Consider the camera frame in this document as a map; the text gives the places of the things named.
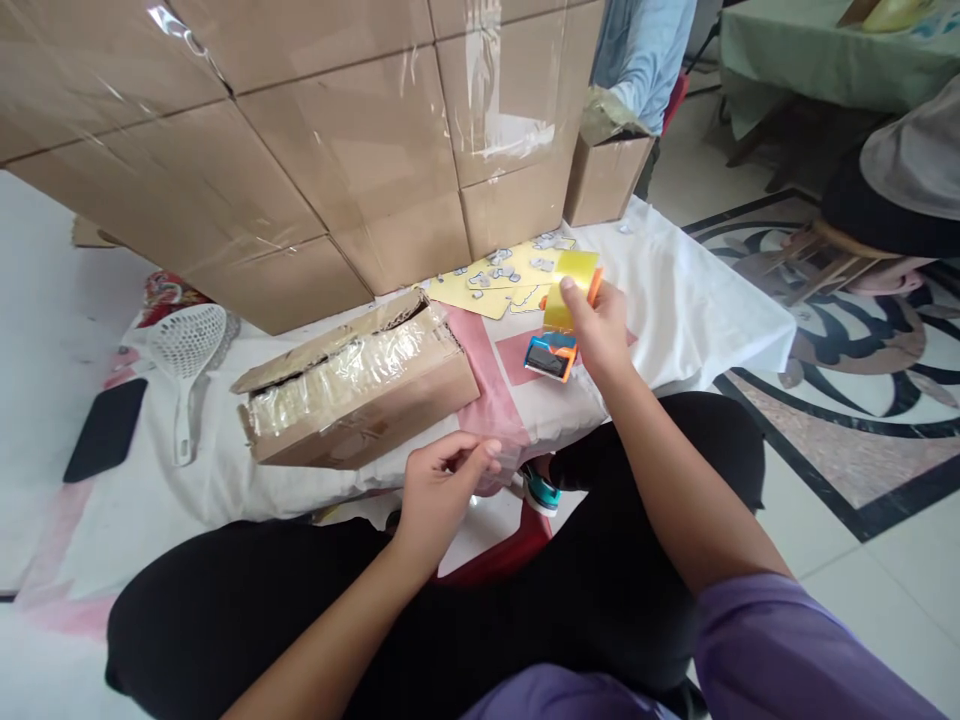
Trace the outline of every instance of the yellow object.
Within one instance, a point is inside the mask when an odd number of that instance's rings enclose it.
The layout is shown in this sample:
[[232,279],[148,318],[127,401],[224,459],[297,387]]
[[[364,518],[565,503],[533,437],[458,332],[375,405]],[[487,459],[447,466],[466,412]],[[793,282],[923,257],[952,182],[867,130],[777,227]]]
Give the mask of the yellow object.
[[[534,287],[511,287],[511,288],[493,288],[483,290],[473,290],[468,288],[462,277],[453,281],[444,280],[440,282],[437,278],[430,281],[430,287],[425,288],[427,295],[431,300],[438,300],[463,308],[478,315],[499,320],[510,307],[513,297],[525,298],[530,294]],[[480,292],[482,295],[477,298],[474,295]]]
[[[544,247],[544,245],[552,245],[553,243],[556,243],[557,247]],[[559,235],[555,239],[551,238],[547,243],[541,242],[539,238],[534,238],[514,245],[512,248],[499,250],[496,261],[491,260],[490,258],[493,256],[490,255],[471,263],[465,268],[444,273],[438,279],[442,279],[444,283],[465,283],[467,287],[473,290],[483,291],[496,288],[547,285],[552,282],[550,279],[552,270],[542,270],[541,268],[544,266],[549,268],[550,263],[553,263],[553,266],[556,267],[561,253],[572,248],[575,243],[576,241],[572,238],[563,238]],[[481,274],[484,276],[486,285],[477,279],[477,275]],[[520,279],[511,280],[510,278],[514,275],[519,275]]]
[[516,288],[510,300],[510,312],[517,314],[540,309],[540,300],[547,294],[549,285]]
[[880,0],[863,21],[863,31],[885,33],[907,30],[920,22],[933,5],[934,0]]
[[560,281],[564,276],[572,277],[577,286],[586,295],[590,291],[593,274],[597,269],[600,256],[597,253],[567,250],[560,256],[560,261],[553,272],[550,291],[547,293],[547,304],[543,313],[543,329],[547,332],[558,332],[564,335],[573,334],[573,318],[560,295]]

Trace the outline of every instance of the packing tape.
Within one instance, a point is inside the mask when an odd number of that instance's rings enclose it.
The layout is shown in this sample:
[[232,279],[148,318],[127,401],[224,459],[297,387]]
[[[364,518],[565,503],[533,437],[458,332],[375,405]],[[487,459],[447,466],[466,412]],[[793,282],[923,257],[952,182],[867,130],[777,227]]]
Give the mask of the packing tape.
[[553,272],[553,284],[547,293],[543,309],[543,329],[563,335],[573,335],[573,318],[560,295],[560,281],[569,275],[576,281],[584,295],[590,294],[590,286],[597,270],[600,256],[597,253],[565,250]]

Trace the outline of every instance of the person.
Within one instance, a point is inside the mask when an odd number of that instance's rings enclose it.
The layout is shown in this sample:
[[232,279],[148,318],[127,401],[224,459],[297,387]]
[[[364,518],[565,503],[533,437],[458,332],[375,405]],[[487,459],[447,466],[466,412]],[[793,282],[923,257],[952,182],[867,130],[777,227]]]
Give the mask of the person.
[[960,75],[872,133],[830,180],[824,220],[858,242],[905,255],[851,283],[860,295],[909,294],[916,269],[960,255]]
[[[696,9],[695,0],[607,1],[591,83],[613,92],[654,135],[663,132]],[[658,137],[634,190],[641,200],[659,157]]]
[[671,718],[690,659],[716,720],[941,717],[797,583],[753,515],[763,436],[734,400],[658,400],[623,294],[562,293],[612,424],[538,463],[585,499],[524,568],[431,582],[498,442],[413,452],[399,527],[238,522],[120,594],[107,682],[158,718]]

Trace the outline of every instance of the hand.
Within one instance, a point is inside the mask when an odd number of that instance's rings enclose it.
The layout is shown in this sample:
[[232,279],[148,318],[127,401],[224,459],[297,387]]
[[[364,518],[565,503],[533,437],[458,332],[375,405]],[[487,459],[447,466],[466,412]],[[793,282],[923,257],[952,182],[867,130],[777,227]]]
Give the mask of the hand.
[[391,545],[423,580],[436,571],[484,472],[500,472],[499,440],[455,432],[407,458],[403,512]]
[[560,281],[560,294],[573,317],[577,346],[594,382],[616,381],[633,370],[627,349],[627,304],[624,294],[606,280],[594,307],[571,277]]

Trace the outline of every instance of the smartphone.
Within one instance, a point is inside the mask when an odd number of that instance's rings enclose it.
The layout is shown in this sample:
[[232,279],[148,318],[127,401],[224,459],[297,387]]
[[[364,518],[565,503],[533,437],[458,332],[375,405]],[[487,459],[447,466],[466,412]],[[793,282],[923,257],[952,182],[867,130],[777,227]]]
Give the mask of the smartphone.
[[93,400],[73,449],[64,482],[80,482],[127,459],[147,381],[137,378],[104,390]]

